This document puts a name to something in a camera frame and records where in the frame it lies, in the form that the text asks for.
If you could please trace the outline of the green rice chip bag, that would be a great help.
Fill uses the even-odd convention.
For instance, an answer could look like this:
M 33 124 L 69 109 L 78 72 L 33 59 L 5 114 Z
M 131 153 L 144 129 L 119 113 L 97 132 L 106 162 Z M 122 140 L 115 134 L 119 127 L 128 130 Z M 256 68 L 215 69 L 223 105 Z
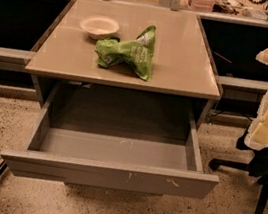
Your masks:
M 152 73 L 155 35 L 155 26 L 148 26 L 135 40 L 123 41 L 110 36 L 97 41 L 94 51 L 98 55 L 98 65 L 110 68 L 127 64 L 141 80 L 147 82 Z

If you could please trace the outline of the grey cabinet with counter top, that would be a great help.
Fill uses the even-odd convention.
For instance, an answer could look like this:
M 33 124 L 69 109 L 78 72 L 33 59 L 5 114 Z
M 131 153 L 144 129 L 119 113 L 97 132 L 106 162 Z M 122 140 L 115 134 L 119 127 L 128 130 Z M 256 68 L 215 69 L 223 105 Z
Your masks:
M 26 68 L 42 102 L 75 81 L 77 104 L 115 120 L 201 122 L 220 97 L 202 33 L 195 14 L 76 0 Z

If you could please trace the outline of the grey bottom drawer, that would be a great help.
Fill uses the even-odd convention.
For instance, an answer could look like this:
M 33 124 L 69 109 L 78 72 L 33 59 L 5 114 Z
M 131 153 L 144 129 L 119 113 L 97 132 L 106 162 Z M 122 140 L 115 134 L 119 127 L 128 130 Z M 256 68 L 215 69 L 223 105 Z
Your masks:
M 101 85 L 57 84 L 25 148 L 2 152 L 17 176 L 156 195 L 204 198 L 188 99 Z

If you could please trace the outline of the white paper bowl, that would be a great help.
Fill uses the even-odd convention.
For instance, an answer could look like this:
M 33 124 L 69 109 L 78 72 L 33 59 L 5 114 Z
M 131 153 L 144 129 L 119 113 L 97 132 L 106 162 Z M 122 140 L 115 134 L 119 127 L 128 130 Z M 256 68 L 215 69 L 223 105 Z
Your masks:
M 117 33 L 120 26 L 115 19 L 100 15 L 86 17 L 79 25 L 94 40 L 102 40 Z

